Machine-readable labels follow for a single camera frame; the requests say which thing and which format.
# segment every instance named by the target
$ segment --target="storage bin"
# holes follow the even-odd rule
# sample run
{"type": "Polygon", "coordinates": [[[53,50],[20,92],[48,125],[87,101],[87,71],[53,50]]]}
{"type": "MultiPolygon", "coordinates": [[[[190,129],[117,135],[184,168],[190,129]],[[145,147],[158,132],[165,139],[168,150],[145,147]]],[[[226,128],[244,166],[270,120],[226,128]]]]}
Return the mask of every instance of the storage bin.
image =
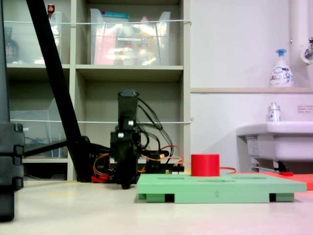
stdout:
{"type": "MultiPolygon", "coordinates": [[[[53,13],[50,24],[62,64],[69,64],[70,25],[62,12],[53,13]]],[[[44,64],[34,25],[4,22],[7,63],[44,64]]]]}
{"type": "MultiPolygon", "coordinates": [[[[58,107],[55,99],[47,110],[37,111],[11,111],[11,122],[20,123],[23,125],[25,134],[25,150],[42,146],[48,143],[53,143],[65,139],[65,133],[61,122],[42,122],[61,121],[58,107]]],[[[35,158],[67,158],[67,148],[59,148],[34,156],[35,158]]]]}
{"type": "MultiPolygon", "coordinates": [[[[170,65],[169,22],[107,24],[98,9],[91,9],[91,64],[95,65],[170,65]]],[[[163,12],[159,21],[170,20],[163,12]]]]}

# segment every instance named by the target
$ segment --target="white cord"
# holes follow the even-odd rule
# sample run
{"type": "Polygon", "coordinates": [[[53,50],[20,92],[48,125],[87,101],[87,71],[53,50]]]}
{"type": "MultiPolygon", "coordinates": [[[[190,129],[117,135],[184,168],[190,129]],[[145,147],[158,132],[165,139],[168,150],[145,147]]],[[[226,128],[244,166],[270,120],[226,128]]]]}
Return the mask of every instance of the white cord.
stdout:
{"type": "MultiPolygon", "coordinates": [[[[3,21],[4,23],[17,23],[17,24],[33,24],[33,22],[24,22],[24,21],[3,21]]],[[[123,22],[123,23],[105,23],[105,22],[101,22],[101,23],[70,23],[70,22],[61,22],[61,23],[52,23],[50,22],[50,24],[147,24],[147,23],[159,23],[159,22],[186,22],[186,23],[190,23],[191,25],[191,21],[188,20],[169,20],[169,21],[147,21],[147,22],[123,22]]]]}
{"type": "MultiPolygon", "coordinates": [[[[11,119],[10,121],[32,121],[32,122],[61,122],[61,121],[47,121],[47,120],[22,120],[11,119]]],[[[190,124],[192,121],[162,121],[161,124],[190,124]]],[[[118,124],[117,121],[78,121],[78,123],[92,123],[92,124],[118,124]]],[[[152,122],[143,121],[140,123],[152,124],[152,122]]]]}

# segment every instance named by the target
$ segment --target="green board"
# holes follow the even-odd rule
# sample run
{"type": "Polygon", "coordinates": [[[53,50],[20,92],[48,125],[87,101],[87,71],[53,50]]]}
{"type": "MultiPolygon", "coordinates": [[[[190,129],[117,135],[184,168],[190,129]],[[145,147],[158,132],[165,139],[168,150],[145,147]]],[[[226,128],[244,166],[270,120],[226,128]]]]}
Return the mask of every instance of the green board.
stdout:
{"type": "Polygon", "coordinates": [[[269,175],[227,174],[220,177],[142,174],[137,183],[139,200],[175,203],[293,202],[306,184],[269,175]]]}

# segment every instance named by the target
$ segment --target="floor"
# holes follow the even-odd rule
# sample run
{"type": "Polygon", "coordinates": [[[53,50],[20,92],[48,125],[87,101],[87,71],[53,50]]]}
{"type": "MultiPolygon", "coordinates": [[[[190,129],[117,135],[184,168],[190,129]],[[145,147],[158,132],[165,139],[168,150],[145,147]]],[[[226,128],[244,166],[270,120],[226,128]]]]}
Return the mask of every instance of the floor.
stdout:
{"type": "Polygon", "coordinates": [[[293,203],[142,203],[135,188],[25,182],[0,235],[312,235],[313,191],[293,203]]]}

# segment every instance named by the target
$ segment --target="red cylinder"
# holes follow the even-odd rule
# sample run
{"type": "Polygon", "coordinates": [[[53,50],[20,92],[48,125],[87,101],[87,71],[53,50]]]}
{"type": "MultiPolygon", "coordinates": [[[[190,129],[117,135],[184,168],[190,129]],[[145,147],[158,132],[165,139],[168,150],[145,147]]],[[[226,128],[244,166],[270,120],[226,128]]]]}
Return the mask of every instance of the red cylinder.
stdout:
{"type": "Polygon", "coordinates": [[[192,154],[192,176],[220,176],[219,154],[192,154]]]}

